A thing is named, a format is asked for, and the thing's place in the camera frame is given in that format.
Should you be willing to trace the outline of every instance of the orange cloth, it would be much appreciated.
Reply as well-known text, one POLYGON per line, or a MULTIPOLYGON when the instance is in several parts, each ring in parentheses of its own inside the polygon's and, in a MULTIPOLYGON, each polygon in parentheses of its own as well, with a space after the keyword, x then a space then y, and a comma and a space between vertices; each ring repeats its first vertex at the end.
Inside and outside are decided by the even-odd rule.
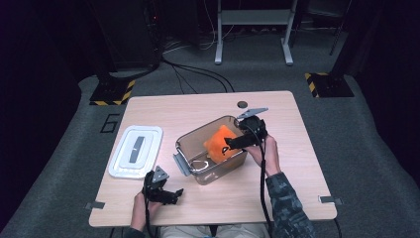
POLYGON ((216 163, 220 164, 226 159, 232 157, 233 155, 239 153, 241 150, 228 150, 223 155, 223 148, 229 147, 225 138, 236 138, 237 135, 231 131, 226 125, 222 125, 219 130, 206 142, 204 142, 204 147, 207 149, 208 156, 210 159, 216 163))

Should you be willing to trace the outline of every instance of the speaker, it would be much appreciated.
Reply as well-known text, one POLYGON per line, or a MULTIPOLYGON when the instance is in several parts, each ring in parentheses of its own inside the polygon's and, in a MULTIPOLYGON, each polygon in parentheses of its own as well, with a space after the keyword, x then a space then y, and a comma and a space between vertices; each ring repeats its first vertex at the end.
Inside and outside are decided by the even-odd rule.
POLYGON ((156 65, 163 50, 160 0, 87 0, 114 66, 156 65))

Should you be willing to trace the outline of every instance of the camouflage sleeve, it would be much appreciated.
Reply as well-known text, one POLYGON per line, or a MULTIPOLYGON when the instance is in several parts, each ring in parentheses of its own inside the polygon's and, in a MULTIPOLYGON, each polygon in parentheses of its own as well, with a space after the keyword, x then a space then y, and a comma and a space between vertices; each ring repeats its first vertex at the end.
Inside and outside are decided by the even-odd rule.
POLYGON ((124 234, 124 238, 146 238, 146 235, 139 230, 129 227, 128 231, 124 234))
POLYGON ((268 177, 265 182, 274 218, 272 237, 315 237, 313 224, 286 175, 279 173, 268 177))

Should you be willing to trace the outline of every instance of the container lid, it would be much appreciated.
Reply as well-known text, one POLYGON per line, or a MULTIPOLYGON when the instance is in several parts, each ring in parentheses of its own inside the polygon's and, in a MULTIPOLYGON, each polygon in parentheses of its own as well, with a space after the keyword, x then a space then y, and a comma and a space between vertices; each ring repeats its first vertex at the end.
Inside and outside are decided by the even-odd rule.
POLYGON ((144 178, 158 156, 161 137, 161 127, 128 127, 112 157, 109 174, 123 179, 144 178))

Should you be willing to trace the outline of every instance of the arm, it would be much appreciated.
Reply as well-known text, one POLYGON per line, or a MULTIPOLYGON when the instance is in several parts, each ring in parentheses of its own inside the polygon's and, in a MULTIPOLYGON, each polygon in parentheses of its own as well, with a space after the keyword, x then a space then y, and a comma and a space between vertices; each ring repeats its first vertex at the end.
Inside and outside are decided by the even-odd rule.
MULTIPOLYGON (((150 202, 149 212, 154 217, 158 209, 162 206, 160 202, 150 202)), ((146 225, 146 206, 145 197, 139 192, 134 198, 132 221, 129 231, 124 234, 124 238, 145 238, 142 232, 146 225)))
POLYGON ((312 222, 284 173, 266 180, 274 218, 273 237, 315 237, 312 222))
MULTIPOLYGON (((281 171, 276 141, 268 135, 262 147, 265 148, 265 182, 274 218, 273 237, 315 237, 314 227, 303 211, 302 203, 281 171)), ((245 150, 259 166, 262 164, 260 147, 246 147, 245 150)))

